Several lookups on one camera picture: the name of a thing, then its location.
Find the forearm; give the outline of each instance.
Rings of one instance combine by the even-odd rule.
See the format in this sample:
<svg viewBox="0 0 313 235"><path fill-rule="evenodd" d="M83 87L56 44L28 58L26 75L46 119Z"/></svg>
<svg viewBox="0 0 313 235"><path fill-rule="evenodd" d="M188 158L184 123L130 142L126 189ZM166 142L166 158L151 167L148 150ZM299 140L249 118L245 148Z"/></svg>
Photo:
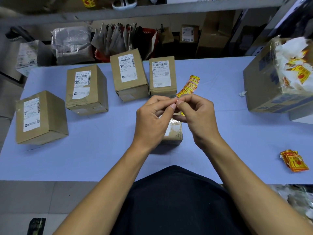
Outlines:
<svg viewBox="0 0 313 235"><path fill-rule="evenodd" d="M311 226L262 182L222 139L204 150L248 225L258 235L313 234Z"/></svg>
<svg viewBox="0 0 313 235"><path fill-rule="evenodd" d="M110 234L124 200L149 152L131 146L76 206L54 235Z"/></svg>

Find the red basket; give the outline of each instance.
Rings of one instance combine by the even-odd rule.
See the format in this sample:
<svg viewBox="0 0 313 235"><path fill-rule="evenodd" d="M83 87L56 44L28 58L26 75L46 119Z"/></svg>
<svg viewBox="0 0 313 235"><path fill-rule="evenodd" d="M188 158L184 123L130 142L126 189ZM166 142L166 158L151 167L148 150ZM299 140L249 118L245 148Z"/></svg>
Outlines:
<svg viewBox="0 0 313 235"><path fill-rule="evenodd" d="M143 28L142 29L144 34L146 34L147 36L149 36L150 39L152 39L152 37L155 35L156 33L156 30L155 29L149 29L149 28ZM156 41L154 43L154 50L152 52L152 54L150 55L150 58L153 58L154 57L154 53L155 53L155 49L156 49L156 45L159 41L159 35L157 34L156 35ZM103 55L102 53L100 53L100 51L98 51L96 49L95 51L95 58L102 61L103 63L109 63L110 62L110 57L107 57L105 55Z"/></svg>

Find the black shirt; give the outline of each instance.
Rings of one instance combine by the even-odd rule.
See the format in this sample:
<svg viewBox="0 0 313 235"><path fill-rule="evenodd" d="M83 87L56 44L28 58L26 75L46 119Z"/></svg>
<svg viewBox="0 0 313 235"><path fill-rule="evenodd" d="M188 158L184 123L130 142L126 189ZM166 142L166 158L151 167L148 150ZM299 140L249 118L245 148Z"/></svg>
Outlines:
<svg viewBox="0 0 313 235"><path fill-rule="evenodd" d="M250 234L228 192L170 166L134 182L111 235Z"/></svg>

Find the gray floor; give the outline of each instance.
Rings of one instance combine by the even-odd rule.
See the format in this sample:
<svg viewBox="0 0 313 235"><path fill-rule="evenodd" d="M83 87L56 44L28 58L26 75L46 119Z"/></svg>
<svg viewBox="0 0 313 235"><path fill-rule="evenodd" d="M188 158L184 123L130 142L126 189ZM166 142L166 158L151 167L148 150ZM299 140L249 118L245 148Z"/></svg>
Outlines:
<svg viewBox="0 0 313 235"><path fill-rule="evenodd" d="M0 234L26 235L33 218L46 218L52 235L96 182L0 181Z"/></svg>

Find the light blue table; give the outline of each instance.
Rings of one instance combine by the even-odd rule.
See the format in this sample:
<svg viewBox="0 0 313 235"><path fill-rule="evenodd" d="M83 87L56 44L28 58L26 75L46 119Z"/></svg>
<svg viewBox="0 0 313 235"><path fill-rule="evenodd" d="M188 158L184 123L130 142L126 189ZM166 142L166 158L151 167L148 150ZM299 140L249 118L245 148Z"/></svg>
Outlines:
<svg viewBox="0 0 313 235"><path fill-rule="evenodd" d="M196 94L214 102L218 128L239 157L268 184L313 184L313 125L290 122L287 114L251 113L245 98L243 70L253 57L177 60L178 90L190 75L200 77ZM65 99L66 71L80 66L34 69L22 98L48 90ZM136 110L146 99L123 103L114 91L111 66L99 64L107 77L109 112L81 117L66 110L69 136L41 146L17 145L15 118L0 155L0 180L99 181L131 144ZM149 63L144 62L147 76ZM309 171L292 173L279 152L298 150ZM183 142L151 154L137 179L178 165L221 183L187 125Z"/></svg>

